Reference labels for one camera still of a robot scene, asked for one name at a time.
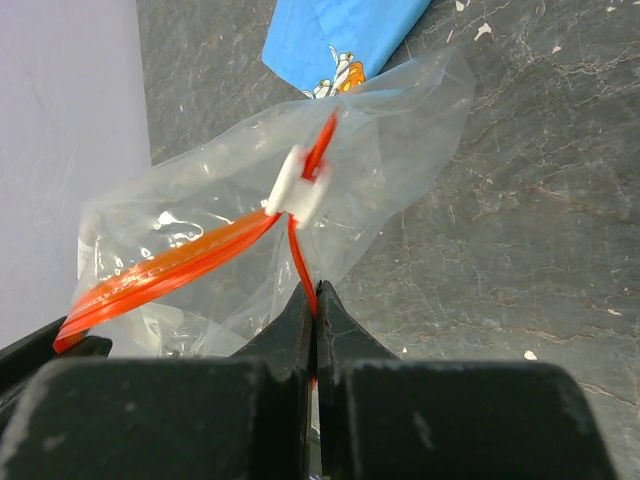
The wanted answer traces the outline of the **clear zip bag orange zipper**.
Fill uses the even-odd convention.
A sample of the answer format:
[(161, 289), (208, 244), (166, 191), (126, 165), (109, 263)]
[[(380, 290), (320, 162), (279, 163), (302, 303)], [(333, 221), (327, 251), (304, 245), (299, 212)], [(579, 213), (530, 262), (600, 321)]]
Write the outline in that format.
[(89, 201), (53, 346), (114, 333), (154, 356), (226, 357), (295, 291), (343, 278), (454, 156), (475, 94), (461, 51), (283, 102)]

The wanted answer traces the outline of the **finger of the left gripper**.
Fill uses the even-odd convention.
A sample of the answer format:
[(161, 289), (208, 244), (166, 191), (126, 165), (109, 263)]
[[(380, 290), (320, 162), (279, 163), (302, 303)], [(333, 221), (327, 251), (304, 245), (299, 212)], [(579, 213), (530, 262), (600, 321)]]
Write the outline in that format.
[(20, 394), (31, 377), (49, 361), (65, 357), (101, 356), (111, 351), (111, 340), (85, 336), (58, 354), (53, 342), (65, 317), (32, 332), (1, 350), (1, 399), (12, 400)]

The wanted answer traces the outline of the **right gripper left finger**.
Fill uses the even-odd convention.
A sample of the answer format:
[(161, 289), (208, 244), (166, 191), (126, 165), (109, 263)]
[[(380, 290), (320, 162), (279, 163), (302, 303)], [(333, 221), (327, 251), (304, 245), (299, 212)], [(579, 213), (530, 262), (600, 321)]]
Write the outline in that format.
[(312, 327), (297, 287), (229, 357), (65, 357), (1, 399), (5, 479), (305, 479)]

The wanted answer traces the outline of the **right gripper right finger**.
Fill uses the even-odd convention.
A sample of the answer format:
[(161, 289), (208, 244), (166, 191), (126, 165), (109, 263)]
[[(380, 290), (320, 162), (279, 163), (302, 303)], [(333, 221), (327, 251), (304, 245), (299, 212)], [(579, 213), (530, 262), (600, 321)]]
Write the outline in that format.
[(323, 282), (322, 472), (332, 479), (613, 479), (578, 384), (530, 361), (402, 360)]

